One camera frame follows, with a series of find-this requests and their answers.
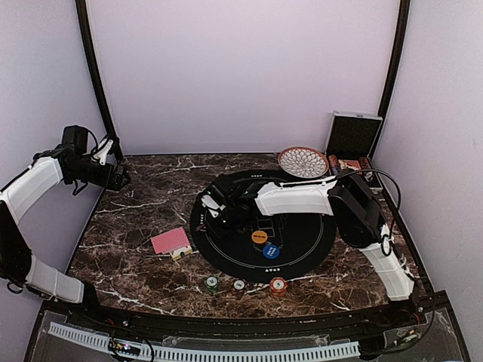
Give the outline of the orange big blind button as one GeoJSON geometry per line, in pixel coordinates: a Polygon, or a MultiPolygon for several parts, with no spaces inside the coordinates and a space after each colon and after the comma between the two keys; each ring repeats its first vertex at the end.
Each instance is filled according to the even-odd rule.
{"type": "Polygon", "coordinates": [[[251,234],[251,240],[255,244],[264,244],[268,240],[268,234],[263,230],[256,230],[251,234]]]}

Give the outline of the orange black poker chip stack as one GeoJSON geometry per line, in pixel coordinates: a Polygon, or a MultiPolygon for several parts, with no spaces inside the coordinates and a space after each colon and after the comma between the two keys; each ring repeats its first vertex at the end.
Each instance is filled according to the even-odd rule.
{"type": "Polygon", "coordinates": [[[246,283],[242,279],[236,279],[232,283],[232,291],[235,293],[242,293],[245,291],[246,283]]]}

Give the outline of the red poker chip stack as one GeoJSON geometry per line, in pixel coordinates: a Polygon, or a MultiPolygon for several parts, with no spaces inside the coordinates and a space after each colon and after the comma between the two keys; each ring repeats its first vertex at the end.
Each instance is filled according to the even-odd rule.
{"type": "Polygon", "coordinates": [[[269,283],[269,291],[272,296],[281,297],[285,294],[288,285],[284,278],[273,278],[269,283]]]}

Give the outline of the red triangular all-in marker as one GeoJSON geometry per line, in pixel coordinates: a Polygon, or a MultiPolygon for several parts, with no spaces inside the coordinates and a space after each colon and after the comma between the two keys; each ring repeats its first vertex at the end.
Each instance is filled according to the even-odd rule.
{"type": "Polygon", "coordinates": [[[205,224],[198,225],[198,226],[195,228],[195,231],[196,231],[196,232],[205,232],[205,231],[206,231],[205,224]]]}

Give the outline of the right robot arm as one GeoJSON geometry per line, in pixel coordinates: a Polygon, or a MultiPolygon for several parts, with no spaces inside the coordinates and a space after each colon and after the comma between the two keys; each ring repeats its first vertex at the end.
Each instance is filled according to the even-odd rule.
{"type": "Polygon", "coordinates": [[[311,180],[276,170],[219,176],[197,195],[190,228],[209,263],[256,283],[310,272],[341,237],[368,259],[395,302],[387,323],[401,327],[414,315],[415,278],[380,202],[355,171],[311,180]]]}

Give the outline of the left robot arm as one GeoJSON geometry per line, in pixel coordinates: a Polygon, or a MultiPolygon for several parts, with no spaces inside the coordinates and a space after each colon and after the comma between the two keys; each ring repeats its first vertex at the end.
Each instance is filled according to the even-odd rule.
{"type": "Polygon", "coordinates": [[[58,146],[34,155],[27,169],[1,190],[1,277],[12,293],[28,289],[46,299],[78,305],[78,318],[99,329],[106,323],[106,311],[98,306],[94,286],[42,262],[18,228],[31,207],[60,183],[74,185],[74,195],[90,184],[119,191],[130,183],[126,168],[107,161],[115,140],[104,137],[89,149],[91,135],[85,127],[65,127],[58,146]]]}

